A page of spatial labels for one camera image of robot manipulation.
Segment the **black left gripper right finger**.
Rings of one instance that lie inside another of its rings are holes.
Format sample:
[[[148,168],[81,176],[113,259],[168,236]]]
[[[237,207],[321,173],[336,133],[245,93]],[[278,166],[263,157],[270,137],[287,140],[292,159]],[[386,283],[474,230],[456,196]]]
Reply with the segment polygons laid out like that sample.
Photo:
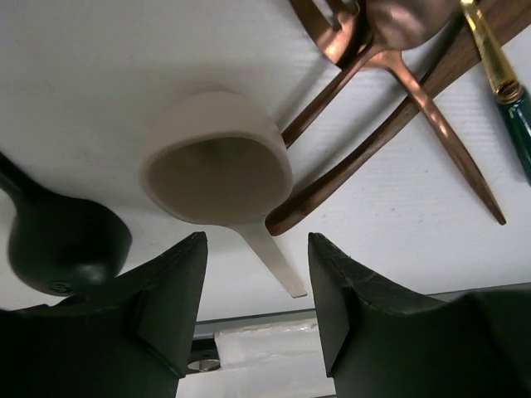
[[[339,397],[527,397],[530,292],[414,292],[308,236],[325,371]]]

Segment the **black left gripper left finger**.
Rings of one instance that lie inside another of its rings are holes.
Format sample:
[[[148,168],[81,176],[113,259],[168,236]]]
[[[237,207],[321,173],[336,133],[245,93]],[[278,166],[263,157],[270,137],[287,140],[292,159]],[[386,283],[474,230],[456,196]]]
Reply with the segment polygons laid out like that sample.
[[[174,397],[207,267],[196,232],[101,286],[1,313],[4,397]]]

